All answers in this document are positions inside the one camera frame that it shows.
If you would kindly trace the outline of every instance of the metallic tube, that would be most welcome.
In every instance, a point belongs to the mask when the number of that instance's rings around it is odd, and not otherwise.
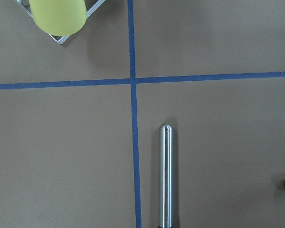
[[[160,127],[159,217],[160,228],[172,227],[172,127]]]

